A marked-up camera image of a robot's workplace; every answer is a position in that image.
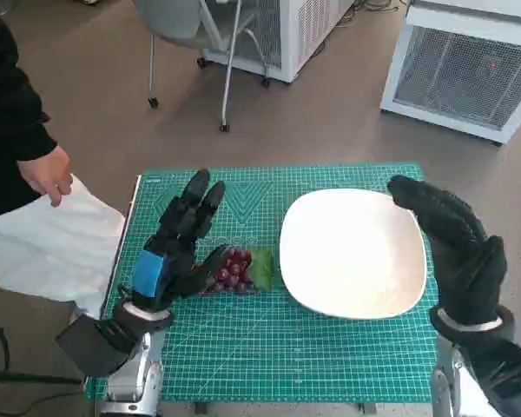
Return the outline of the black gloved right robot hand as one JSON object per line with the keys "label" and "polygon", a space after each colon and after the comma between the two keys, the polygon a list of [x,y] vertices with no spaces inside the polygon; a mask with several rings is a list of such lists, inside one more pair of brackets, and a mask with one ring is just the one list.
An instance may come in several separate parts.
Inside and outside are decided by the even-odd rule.
{"label": "black gloved right robot hand", "polygon": [[507,270],[503,238],[486,234],[471,206],[446,189],[403,175],[387,189],[431,242],[439,307],[459,325],[495,321]]}

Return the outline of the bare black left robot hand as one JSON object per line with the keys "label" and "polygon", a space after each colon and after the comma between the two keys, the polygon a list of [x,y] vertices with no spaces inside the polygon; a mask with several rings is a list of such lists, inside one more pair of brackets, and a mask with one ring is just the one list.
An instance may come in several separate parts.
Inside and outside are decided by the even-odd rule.
{"label": "bare black left robot hand", "polygon": [[207,236],[225,194],[225,184],[209,186],[210,174],[201,169],[181,194],[172,198],[158,221],[158,229],[137,256],[131,287],[118,286],[120,306],[131,304],[156,313],[176,299],[205,290],[222,268],[230,246],[221,244],[201,263],[197,242]]}

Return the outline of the person's hand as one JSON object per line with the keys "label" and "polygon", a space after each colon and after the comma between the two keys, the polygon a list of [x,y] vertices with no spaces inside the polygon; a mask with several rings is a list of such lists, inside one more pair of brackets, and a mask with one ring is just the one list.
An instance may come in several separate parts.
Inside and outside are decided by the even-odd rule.
{"label": "person's hand", "polygon": [[58,207],[63,197],[71,193],[70,160],[61,146],[56,145],[45,156],[16,164],[22,178],[37,193],[48,196],[52,207]]}

